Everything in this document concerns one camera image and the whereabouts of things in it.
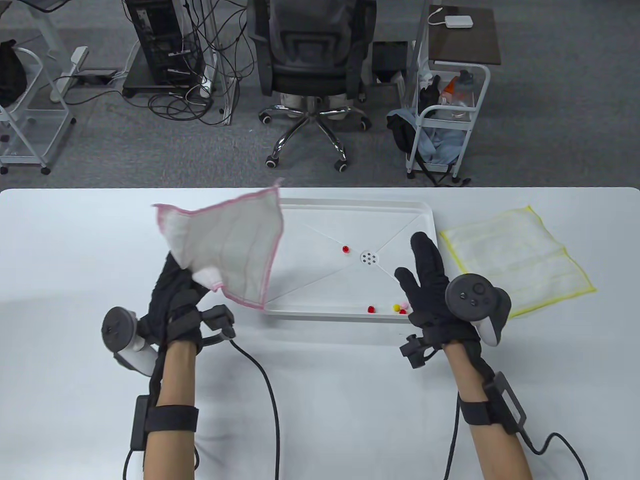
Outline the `person's left hand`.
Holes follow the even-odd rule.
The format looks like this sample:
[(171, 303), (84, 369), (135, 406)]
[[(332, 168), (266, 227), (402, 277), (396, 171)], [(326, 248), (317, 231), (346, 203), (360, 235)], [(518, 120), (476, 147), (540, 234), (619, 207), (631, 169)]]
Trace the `person's left hand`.
[(190, 342), (199, 354), (203, 347), (198, 304), (208, 294), (205, 286), (182, 269), (173, 254), (166, 261), (151, 292), (148, 312), (141, 318), (141, 336), (164, 349), (177, 341)]

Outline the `person's right hand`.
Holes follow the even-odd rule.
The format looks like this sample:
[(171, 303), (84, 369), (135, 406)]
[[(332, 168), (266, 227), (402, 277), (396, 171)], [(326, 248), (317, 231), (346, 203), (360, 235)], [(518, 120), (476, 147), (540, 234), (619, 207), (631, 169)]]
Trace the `person's right hand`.
[(475, 328), (455, 316), (446, 304), (450, 280), (438, 247), (423, 231), (411, 236), (410, 247), (416, 274), (406, 267), (398, 267), (394, 272), (412, 309), (409, 322), (422, 330), (424, 341), (435, 350), (453, 343), (478, 346), (480, 338)]

